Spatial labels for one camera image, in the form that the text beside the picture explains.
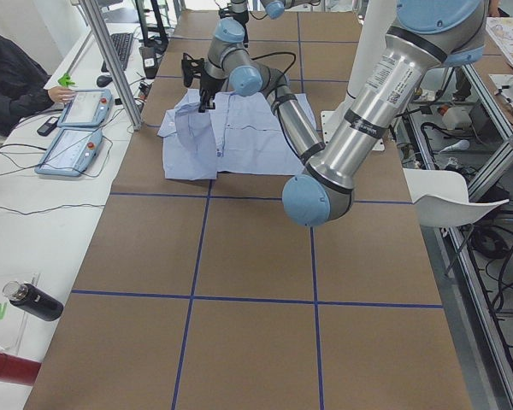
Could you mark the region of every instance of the red cylinder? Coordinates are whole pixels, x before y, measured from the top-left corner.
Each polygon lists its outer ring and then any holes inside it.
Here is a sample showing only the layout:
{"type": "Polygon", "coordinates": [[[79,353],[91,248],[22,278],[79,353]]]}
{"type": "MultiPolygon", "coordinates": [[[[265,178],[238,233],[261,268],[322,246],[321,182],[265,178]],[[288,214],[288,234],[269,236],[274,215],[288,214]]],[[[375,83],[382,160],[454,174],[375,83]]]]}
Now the red cylinder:
{"type": "Polygon", "coordinates": [[[32,386],[41,363],[0,352],[0,382],[32,386]]]}

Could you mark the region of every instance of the white table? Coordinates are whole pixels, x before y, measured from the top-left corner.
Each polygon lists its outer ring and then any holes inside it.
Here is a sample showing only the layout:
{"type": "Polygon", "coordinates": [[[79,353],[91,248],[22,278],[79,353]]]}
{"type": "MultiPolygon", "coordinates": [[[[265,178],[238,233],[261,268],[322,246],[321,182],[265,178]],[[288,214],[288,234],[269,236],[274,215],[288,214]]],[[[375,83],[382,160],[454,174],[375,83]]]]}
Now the white table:
{"type": "MultiPolygon", "coordinates": [[[[135,32],[132,24],[110,24],[110,32],[135,32]]],[[[77,51],[86,39],[84,34],[61,66],[51,77],[49,87],[57,84],[70,66],[77,51]]],[[[133,83],[144,75],[139,56],[139,42],[133,40],[133,51],[127,65],[128,83],[133,83]]],[[[70,72],[76,87],[95,89],[96,78],[101,74],[103,58],[97,43],[91,35],[85,51],[70,72]]],[[[139,82],[132,86],[136,91],[139,82]]],[[[110,84],[114,98],[118,97],[114,84],[110,84]]],[[[110,119],[120,107],[113,107],[110,119]]],[[[23,122],[8,137],[6,144],[33,144],[47,147],[56,135],[54,130],[48,137],[40,137],[36,130],[48,116],[39,116],[23,122]]],[[[111,183],[118,172],[125,155],[133,128],[124,110],[103,129],[103,135],[113,142],[104,140],[95,161],[86,170],[96,178],[49,178],[37,175],[32,168],[17,173],[0,176],[0,206],[22,212],[53,208],[63,204],[88,203],[104,205],[109,195],[111,183]]],[[[38,163],[43,151],[25,147],[7,147],[9,154],[20,166],[30,167],[38,163]]],[[[0,155],[0,173],[18,169],[3,155],[0,155]]],[[[15,273],[38,273],[38,287],[66,302],[80,265],[86,254],[91,236],[97,226],[102,208],[64,208],[46,214],[22,216],[0,209],[0,275],[15,273]]],[[[21,339],[17,355],[31,360],[42,361],[53,337],[55,322],[44,322],[28,315],[27,326],[21,339]]],[[[23,408],[31,388],[17,384],[0,383],[0,410],[23,408]]]]}

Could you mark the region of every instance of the keyboard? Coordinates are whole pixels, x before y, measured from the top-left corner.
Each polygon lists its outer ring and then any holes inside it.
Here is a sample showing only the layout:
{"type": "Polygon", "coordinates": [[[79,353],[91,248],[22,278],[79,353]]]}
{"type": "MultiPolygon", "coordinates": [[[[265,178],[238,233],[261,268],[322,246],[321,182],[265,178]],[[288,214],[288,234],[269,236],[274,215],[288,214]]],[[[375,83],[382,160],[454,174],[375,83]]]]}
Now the keyboard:
{"type": "MultiPolygon", "coordinates": [[[[114,34],[110,34],[110,39],[112,40],[112,44],[116,48],[116,52],[118,53],[118,57],[120,58],[121,67],[124,69],[127,68],[127,61],[129,60],[129,56],[131,55],[131,45],[133,43],[133,33],[132,32],[115,32],[114,34]]],[[[101,67],[101,71],[103,73],[107,73],[109,70],[106,68],[106,62],[103,61],[103,66],[101,67]]]]}

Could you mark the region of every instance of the black bottle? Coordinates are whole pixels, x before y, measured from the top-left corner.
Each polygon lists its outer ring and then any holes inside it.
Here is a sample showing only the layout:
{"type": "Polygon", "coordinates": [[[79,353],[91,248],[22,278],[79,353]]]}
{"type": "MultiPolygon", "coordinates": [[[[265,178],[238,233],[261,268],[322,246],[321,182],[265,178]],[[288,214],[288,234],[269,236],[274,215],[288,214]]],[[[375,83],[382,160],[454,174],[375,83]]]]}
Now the black bottle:
{"type": "Polygon", "coordinates": [[[9,282],[2,292],[9,299],[9,303],[43,320],[51,322],[61,316],[62,303],[32,284],[9,282]]]}

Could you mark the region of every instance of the folded cloth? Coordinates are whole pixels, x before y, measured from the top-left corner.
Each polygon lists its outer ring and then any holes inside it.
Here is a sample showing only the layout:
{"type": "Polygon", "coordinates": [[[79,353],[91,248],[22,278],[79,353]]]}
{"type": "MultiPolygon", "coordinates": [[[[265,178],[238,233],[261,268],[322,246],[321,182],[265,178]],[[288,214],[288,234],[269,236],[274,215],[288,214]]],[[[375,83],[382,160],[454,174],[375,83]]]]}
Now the folded cloth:
{"type": "MultiPolygon", "coordinates": [[[[306,96],[297,94],[297,99],[315,126],[306,96]]],[[[198,90],[189,89],[175,108],[165,113],[158,135],[163,137],[166,178],[215,179],[222,171],[268,175],[302,172],[304,167],[291,151],[262,94],[241,97],[231,92],[217,93],[216,109],[206,113],[199,113],[196,104],[198,90]]]]}

